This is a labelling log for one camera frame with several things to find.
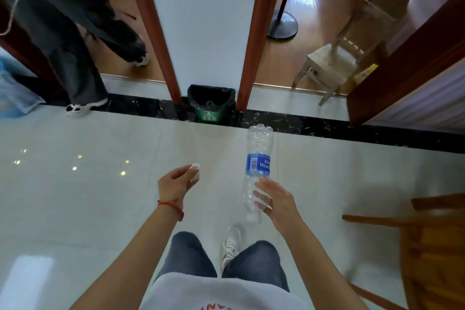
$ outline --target person's left hand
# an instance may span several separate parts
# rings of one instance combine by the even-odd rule
[[[188,164],[183,167],[176,168],[166,174],[158,181],[158,193],[160,201],[172,201],[178,199],[176,202],[178,206],[183,208],[183,199],[186,193],[193,187],[198,179],[191,182],[199,171],[197,167],[190,169],[192,165]]]

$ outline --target forearm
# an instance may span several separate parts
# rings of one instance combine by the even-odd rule
[[[285,235],[316,310],[367,310],[303,221]]]
[[[137,310],[179,214],[159,206],[116,260],[70,310]]]

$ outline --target red string bracelet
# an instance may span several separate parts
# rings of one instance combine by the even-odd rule
[[[178,202],[178,198],[175,198],[174,200],[171,201],[160,201],[158,200],[158,205],[167,205],[170,206],[171,208],[175,209],[177,212],[179,212],[179,219],[178,221],[181,222],[182,219],[184,218],[184,212],[182,211],[182,208],[176,205],[176,202]]]

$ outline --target chair seat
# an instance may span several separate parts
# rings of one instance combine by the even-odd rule
[[[341,47],[336,47],[331,54],[331,44],[307,55],[307,63],[317,71],[321,81],[340,86],[357,70],[355,57]]]

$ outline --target white sneaker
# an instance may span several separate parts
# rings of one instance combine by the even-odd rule
[[[88,103],[88,104],[69,104],[66,107],[66,115],[73,118],[80,118],[90,112],[92,107],[100,107],[108,102],[108,98],[104,98],[101,101]]]
[[[133,61],[132,63],[138,68],[141,68],[142,66],[148,65],[149,62],[150,62],[150,57],[148,53],[145,53],[141,58],[137,59],[136,61]]]
[[[240,253],[240,244],[242,236],[239,228],[235,226],[229,227],[226,231],[225,241],[223,243],[223,260],[221,261],[221,273],[223,273],[225,267]]]

